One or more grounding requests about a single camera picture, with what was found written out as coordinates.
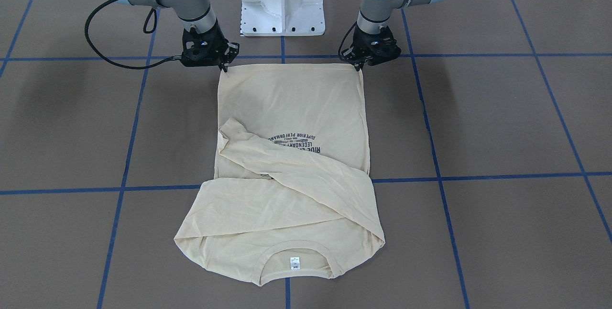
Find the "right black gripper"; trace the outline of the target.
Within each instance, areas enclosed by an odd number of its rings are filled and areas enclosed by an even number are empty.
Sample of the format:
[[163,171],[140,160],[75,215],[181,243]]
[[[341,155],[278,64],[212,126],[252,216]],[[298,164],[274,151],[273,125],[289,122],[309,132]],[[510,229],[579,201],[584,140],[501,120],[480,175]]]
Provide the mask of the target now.
[[224,37],[216,21],[205,33],[197,33],[195,28],[183,30],[181,64],[186,67],[218,66],[227,72],[239,49],[239,43],[229,42]]

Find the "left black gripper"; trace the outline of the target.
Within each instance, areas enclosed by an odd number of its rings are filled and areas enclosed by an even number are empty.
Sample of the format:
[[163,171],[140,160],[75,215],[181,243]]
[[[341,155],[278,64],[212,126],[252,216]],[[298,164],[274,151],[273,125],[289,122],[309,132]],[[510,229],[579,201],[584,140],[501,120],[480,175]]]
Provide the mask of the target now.
[[351,43],[351,63],[356,71],[363,67],[380,65],[397,59],[401,54],[400,47],[388,26],[380,29],[379,34],[369,34],[361,31],[357,25],[351,27],[353,32]]

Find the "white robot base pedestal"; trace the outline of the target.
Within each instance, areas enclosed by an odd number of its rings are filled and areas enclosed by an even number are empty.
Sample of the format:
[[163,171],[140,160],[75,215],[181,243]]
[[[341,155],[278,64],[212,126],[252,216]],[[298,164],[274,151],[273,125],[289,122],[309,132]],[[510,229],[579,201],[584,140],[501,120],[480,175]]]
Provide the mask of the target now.
[[323,0],[242,0],[242,36],[321,36],[325,29]]

